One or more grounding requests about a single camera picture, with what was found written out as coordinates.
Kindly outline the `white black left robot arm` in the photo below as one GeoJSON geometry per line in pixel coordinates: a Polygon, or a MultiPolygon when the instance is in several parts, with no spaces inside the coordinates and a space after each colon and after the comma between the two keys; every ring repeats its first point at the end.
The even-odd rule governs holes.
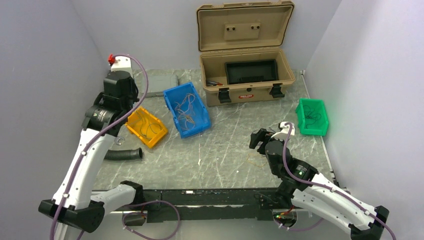
{"type": "Polygon", "coordinates": [[[70,168],[59,189],[42,200],[38,211],[61,223],[87,233],[94,232],[107,211],[108,200],[91,198],[95,178],[121,127],[140,103],[139,90],[131,73],[110,71],[103,91],[84,115],[80,140],[70,168]]]}

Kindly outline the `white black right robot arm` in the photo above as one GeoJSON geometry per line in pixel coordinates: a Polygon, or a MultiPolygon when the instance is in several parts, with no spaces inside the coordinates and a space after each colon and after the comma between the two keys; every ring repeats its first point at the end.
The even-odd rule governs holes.
{"type": "Polygon", "coordinates": [[[264,155],[271,173],[281,180],[275,193],[258,194],[264,209],[298,207],[334,224],[352,240],[381,238],[390,213],[387,208],[352,197],[315,167],[293,157],[284,144],[277,132],[264,128],[250,135],[249,148],[264,155]]]}

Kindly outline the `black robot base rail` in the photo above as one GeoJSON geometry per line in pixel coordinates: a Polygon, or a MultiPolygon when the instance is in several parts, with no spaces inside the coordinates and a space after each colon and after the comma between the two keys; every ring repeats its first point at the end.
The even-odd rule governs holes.
{"type": "Polygon", "coordinates": [[[211,189],[145,189],[147,206],[119,207],[125,213],[142,212],[148,223],[165,221],[297,218],[297,207],[277,194],[275,187],[211,189]]]}

